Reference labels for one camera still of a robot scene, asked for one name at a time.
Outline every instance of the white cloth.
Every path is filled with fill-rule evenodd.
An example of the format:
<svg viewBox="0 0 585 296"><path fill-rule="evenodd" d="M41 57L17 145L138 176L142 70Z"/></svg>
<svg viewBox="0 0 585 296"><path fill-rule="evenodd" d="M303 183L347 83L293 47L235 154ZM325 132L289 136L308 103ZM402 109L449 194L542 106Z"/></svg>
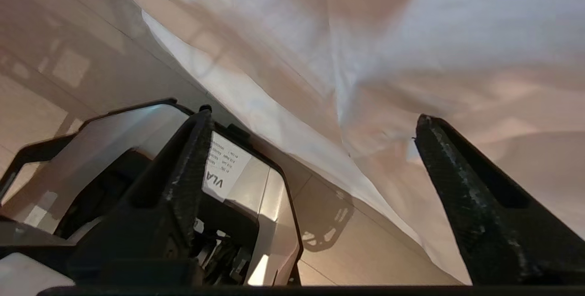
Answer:
<svg viewBox="0 0 585 296"><path fill-rule="evenodd" d="M250 130L470 283L412 136L447 119L585 236L585 0L135 0Z"/></svg>

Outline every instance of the label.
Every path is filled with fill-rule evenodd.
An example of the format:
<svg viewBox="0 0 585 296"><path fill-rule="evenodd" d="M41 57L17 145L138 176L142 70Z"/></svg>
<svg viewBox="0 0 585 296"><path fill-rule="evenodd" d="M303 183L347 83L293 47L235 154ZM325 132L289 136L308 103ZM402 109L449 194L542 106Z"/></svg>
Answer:
<svg viewBox="0 0 585 296"><path fill-rule="evenodd" d="M203 192L217 200L225 200L250 159L248 152L213 132L205 165Z"/></svg>

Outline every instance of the white plastic part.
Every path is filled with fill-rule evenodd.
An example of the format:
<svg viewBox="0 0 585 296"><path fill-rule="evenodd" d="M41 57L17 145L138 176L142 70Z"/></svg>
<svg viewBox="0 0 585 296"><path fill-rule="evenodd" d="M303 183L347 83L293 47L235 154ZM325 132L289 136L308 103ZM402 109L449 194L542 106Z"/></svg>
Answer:
<svg viewBox="0 0 585 296"><path fill-rule="evenodd" d="M51 288L75 285L73 280L21 253L0 260L0 295L36 296Z"/></svg>

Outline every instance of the tile floor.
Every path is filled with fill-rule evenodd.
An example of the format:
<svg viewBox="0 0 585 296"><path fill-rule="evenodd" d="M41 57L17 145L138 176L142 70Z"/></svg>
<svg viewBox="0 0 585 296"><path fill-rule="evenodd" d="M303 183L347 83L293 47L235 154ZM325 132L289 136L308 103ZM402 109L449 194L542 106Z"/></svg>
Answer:
<svg viewBox="0 0 585 296"><path fill-rule="evenodd" d="M0 0L0 174L21 146L164 97L234 118L168 55L132 0ZM361 201L261 140L283 167L303 234L305 285L456 284ZM19 176L22 184L37 169Z"/></svg>

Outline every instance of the white sheet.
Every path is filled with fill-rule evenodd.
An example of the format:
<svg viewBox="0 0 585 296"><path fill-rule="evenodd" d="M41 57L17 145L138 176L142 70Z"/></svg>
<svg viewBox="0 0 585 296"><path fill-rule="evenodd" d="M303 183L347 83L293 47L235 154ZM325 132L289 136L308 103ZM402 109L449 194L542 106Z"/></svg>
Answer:
<svg viewBox="0 0 585 296"><path fill-rule="evenodd" d="M254 133L470 279L411 137L447 119L585 236L585 0L135 0Z"/></svg>

